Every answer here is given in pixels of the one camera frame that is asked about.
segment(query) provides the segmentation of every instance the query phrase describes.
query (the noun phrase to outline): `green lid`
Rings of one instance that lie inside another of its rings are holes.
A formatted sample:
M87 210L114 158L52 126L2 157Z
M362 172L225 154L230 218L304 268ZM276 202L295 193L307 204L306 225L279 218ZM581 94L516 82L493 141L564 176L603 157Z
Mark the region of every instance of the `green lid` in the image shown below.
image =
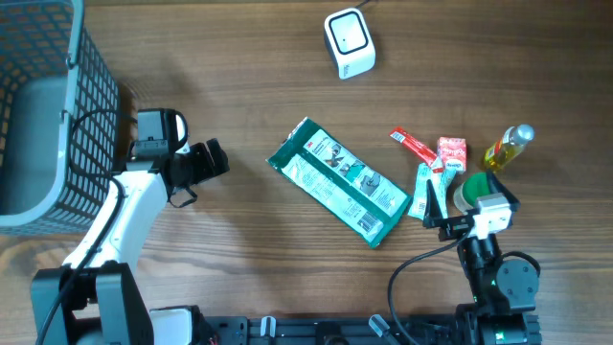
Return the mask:
M462 196L470 206L477 204L477 197L488 196L488 176L485 172L477 172L462 185Z

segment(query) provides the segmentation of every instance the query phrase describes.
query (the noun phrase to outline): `white device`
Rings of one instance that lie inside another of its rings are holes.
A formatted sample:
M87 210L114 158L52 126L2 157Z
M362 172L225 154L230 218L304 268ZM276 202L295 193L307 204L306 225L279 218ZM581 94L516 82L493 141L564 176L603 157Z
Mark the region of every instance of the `white device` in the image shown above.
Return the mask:
M338 78L345 80L375 66L375 45L360 10L350 8L329 15L324 29Z

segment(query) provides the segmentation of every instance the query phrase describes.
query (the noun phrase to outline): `red wrapper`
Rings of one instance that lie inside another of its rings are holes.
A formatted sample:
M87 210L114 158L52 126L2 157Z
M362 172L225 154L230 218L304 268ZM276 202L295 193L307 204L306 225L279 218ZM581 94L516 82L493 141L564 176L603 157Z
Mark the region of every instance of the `red wrapper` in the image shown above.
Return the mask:
M437 159L437 154L433 150L428 148L424 143L415 139L406 130L398 126L390 132L390 136L400 142L404 147L416 154L425 164L432 169L434 173L442 173L444 168L441 164L441 160Z
M438 152L445 169L466 171L466 139L441 137Z

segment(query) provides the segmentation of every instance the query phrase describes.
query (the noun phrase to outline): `snack package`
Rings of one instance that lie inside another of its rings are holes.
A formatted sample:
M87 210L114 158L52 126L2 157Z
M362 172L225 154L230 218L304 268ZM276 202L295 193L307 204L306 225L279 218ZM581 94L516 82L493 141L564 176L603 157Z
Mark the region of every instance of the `snack package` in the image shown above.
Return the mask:
M411 134L407 133L402 127L398 126L390 132L392 139L397 140L404 147L416 154L425 164L428 165L435 173L443 172L443 163L434 151L428 148L424 143L415 139Z
M420 164L418 168L417 178L415 180L415 195L413 196L413 204L409 207L408 215L417 219L423 220L423 214L425 213L426 202L428 201L427 194L427 182L432 179L432 186L437 195L439 206L441 207L441 213L443 218L447 218L447 188L451 184L453 177L456 175L455 171L445 170L444 172L432 172L430 168L424 163Z
M458 173L466 171L466 139L441 137L438 153L446 170Z

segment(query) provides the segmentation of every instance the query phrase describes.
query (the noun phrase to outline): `bottle cap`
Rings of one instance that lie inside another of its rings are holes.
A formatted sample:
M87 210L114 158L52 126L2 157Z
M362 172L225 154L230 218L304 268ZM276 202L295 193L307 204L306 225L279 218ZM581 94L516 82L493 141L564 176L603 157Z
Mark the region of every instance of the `bottle cap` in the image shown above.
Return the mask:
M488 176L485 172L475 173L462 185L462 196L472 207L477 204L477 197L489 194Z
M534 139L534 129L530 125L519 125L512 137L512 141L516 145L528 144L532 139Z

